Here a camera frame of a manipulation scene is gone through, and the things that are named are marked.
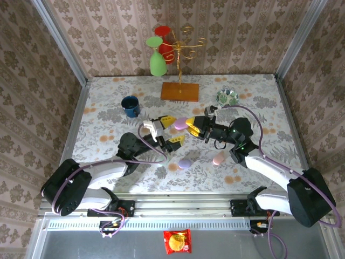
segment snack package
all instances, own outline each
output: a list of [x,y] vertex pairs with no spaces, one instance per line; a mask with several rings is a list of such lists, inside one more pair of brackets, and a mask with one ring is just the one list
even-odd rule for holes
[[163,238],[167,254],[192,252],[189,229],[181,231],[164,231]]

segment beige wall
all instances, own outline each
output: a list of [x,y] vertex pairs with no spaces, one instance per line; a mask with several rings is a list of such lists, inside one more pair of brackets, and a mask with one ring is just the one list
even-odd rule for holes
[[[284,80],[309,164],[345,217],[344,1],[328,1]],[[345,228],[340,233],[345,244]]]
[[[185,74],[274,73],[301,23],[307,0],[46,0],[88,77],[149,75],[145,45],[159,25],[190,44],[206,37]],[[169,73],[176,74],[169,65]]]
[[30,1],[0,1],[0,258],[23,258],[80,93]]

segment blue mug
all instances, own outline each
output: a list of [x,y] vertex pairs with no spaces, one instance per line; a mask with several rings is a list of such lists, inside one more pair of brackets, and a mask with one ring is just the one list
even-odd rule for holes
[[126,115],[130,118],[138,117],[140,114],[139,100],[135,96],[126,96],[121,102],[121,106]]

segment floral tablecloth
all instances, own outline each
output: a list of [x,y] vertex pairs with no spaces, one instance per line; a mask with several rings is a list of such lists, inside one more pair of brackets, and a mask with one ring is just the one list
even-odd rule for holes
[[[264,128],[263,150],[293,167],[301,167],[290,127],[285,116],[273,75],[183,76],[185,83],[199,83],[199,102],[160,100],[164,81],[178,81],[177,76],[164,77],[103,77],[94,78],[82,116],[73,158],[78,162],[97,161],[117,153],[117,146],[125,132],[136,134],[144,120],[172,115],[177,118],[203,115],[204,108],[217,105],[215,96],[223,88],[234,89],[240,97],[239,104],[250,108],[261,120]],[[137,96],[141,113],[138,118],[128,118],[121,108],[121,100],[128,95]],[[229,125],[236,117],[248,117],[254,136],[259,140],[259,127],[253,116],[239,108],[218,112],[217,123]],[[139,165],[131,175],[108,181],[116,192],[234,192],[248,193],[259,186],[279,188],[261,174],[235,164],[228,158],[219,166],[212,163],[219,153],[213,141],[208,144],[191,136],[187,131],[166,129],[166,138],[185,134],[183,147],[172,155],[165,166]],[[154,152],[140,157],[159,159]],[[193,164],[181,170],[178,162],[189,158]]]

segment ceramic bowl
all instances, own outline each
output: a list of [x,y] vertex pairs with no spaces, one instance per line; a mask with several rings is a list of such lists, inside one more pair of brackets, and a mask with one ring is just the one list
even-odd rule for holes
[[221,89],[216,95],[217,102],[222,105],[234,105],[239,101],[238,94],[231,89]]

